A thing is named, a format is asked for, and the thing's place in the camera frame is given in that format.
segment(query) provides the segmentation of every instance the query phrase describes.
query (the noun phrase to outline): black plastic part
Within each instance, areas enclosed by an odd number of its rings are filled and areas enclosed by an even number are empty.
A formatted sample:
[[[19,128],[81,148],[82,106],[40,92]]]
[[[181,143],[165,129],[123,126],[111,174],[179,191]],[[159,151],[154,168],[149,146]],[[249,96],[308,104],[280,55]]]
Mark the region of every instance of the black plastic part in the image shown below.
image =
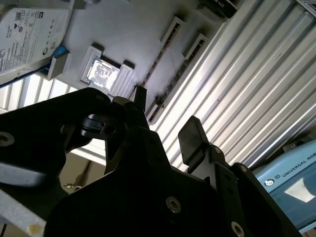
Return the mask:
[[[183,163],[192,173],[204,160],[208,146],[207,136],[200,120],[194,116],[186,122],[178,134]]]
[[[0,183],[20,187],[54,183],[65,164],[65,150],[90,141],[72,136],[75,124],[110,102],[102,92],[87,88],[1,115],[0,131],[10,133],[14,143],[0,147]]]
[[[237,12],[233,1],[227,0],[199,0],[203,6],[214,12],[223,21],[230,19]]]
[[[116,236],[144,236],[152,230],[155,236],[166,231],[187,236],[202,234],[209,223],[218,222],[215,215],[209,215],[215,211],[211,188],[171,168],[155,132],[131,128],[113,160],[118,160],[118,166],[112,172],[56,206],[44,236],[99,236],[105,228]],[[168,209],[168,197],[179,201],[180,213]]]
[[[134,98],[134,104],[138,106],[140,109],[145,112],[146,108],[146,96],[147,96],[147,90],[143,88],[142,86],[136,87],[136,93]]]

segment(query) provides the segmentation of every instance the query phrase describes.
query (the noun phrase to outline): metal screw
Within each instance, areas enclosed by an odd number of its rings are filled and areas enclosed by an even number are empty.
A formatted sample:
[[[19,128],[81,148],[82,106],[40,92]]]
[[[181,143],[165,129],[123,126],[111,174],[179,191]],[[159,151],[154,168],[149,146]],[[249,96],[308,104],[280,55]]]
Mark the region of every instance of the metal screw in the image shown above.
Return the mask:
[[[8,147],[14,143],[14,137],[7,132],[0,132],[0,147]]]
[[[241,165],[240,168],[243,172],[247,172],[247,169],[244,166]]]
[[[235,221],[232,221],[232,229],[234,231],[234,233],[238,236],[238,237],[244,237],[245,236],[245,233],[242,229],[242,227]]]
[[[181,204],[175,197],[168,197],[166,200],[167,207],[173,213],[180,213],[181,211]]]
[[[221,154],[222,151],[218,148],[218,147],[215,147],[215,151],[218,153],[218,154]]]

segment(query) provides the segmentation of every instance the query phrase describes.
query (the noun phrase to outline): bolt hole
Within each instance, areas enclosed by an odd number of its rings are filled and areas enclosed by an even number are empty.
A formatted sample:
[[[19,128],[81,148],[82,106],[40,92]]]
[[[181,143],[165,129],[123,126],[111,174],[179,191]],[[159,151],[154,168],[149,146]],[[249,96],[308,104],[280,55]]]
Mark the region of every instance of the bolt hole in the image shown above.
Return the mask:
[[[170,202],[170,205],[174,208],[174,209],[177,209],[178,208],[178,204],[175,202],[175,201],[171,201]]]
[[[8,140],[9,140],[9,138],[7,136],[0,135],[0,141],[7,142]]]
[[[227,191],[229,192],[230,195],[234,194],[233,190],[231,190],[230,188],[227,188]]]
[[[107,126],[105,128],[105,133],[108,134],[108,135],[114,134],[114,133],[116,133],[116,131],[117,130],[116,130],[116,128],[114,126]]]
[[[238,226],[235,226],[235,230],[238,234],[241,234],[242,233],[242,230],[241,228],[239,228]]]

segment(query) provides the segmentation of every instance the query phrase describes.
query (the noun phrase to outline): white panel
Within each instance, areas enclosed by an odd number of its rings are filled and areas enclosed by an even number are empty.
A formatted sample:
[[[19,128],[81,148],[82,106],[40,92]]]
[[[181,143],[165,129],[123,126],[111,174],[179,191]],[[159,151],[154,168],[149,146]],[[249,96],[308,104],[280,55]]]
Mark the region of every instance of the white panel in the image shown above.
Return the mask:
[[[22,83],[23,81],[19,80],[15,82],[14,84],[12,84],[12,91],[11,91],[10,100],[8,103],[9,111],[16,110],[18,107]]]
[[[45,80],[45,79],[42,80],[38,102],[48,99],[52,84],[53,84],[53,80]]]
[[[76,88],[70,87],[69,93],[77,91]]]
[[[151,129],[175,167],[178,132],[198,117],[226,160],[256,165],[315,123],[316,22],[290,0],[245,0],[184,75]]]
[[[35,103],[35,98],[36,98],[36,94],[39,88],[40,79],[41,79],[40,76],[37,76],[37,75],[30,76],[23,107],[29,106]]]
[[[55,98],[57,96],[61,96],[61,95],[66,94],[67,87],[68,87],[67,84],[65,84],[59,80],[54,79],[53,85],[52,85],[52,88],[51,88],[51,91],[49,94],[49,98],[52,99],[52,98]]]
[[[0,107],[1,108],[5,108],[5,106],[6,106],[6,99],[8,96],[8,90],[9,90],[9,86],[5,86],[5,87],[0,89]]]

